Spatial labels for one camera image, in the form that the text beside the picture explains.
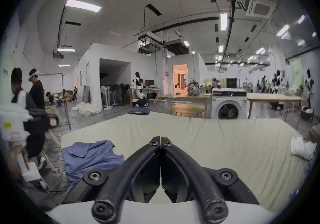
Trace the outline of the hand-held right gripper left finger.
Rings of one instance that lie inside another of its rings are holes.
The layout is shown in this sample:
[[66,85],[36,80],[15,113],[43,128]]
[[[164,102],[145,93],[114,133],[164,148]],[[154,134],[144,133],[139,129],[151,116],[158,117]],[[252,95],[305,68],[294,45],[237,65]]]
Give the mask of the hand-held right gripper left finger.
[[85,170],[62,204],[94,201],[93,218],[118,223],[125,200],[149,203],[160,186],[160,137],[154,137],[123,164]]

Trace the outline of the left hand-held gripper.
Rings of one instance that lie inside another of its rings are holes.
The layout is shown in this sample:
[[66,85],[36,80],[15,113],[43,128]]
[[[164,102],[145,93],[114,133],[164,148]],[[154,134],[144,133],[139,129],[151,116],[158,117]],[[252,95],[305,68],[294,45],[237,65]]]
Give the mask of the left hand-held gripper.
[[[1,136],[13,148],[16,145],[26,146],[27,138],[40,138],[47,131],[59,125],[56,114],[47,113],[44,109],[28,109],[18,104],[1,106]],[[34,162],[28,163],[28,170],[22,173],[25,182],[40,181],[41,175]]]

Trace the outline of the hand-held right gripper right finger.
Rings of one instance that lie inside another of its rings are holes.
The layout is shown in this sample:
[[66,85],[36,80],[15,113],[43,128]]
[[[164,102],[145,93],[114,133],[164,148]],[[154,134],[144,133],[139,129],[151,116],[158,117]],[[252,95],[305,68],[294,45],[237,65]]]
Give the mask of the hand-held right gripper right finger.
[[259,205],[234,170],[202,167],[167,137],[161,137],[161,177],[162,187],[173,203],[196,202],[202,223],[226,220],[226,200]]

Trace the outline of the person's left hand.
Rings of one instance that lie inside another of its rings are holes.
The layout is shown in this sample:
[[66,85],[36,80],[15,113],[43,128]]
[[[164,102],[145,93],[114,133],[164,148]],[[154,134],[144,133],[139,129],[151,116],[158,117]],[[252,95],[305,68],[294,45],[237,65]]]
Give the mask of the person's left hand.
[[14,146],[8,158],[8,167],[14,181],[22,180],[22,173],[29,169],[29,161],[26,149],[22,145]]

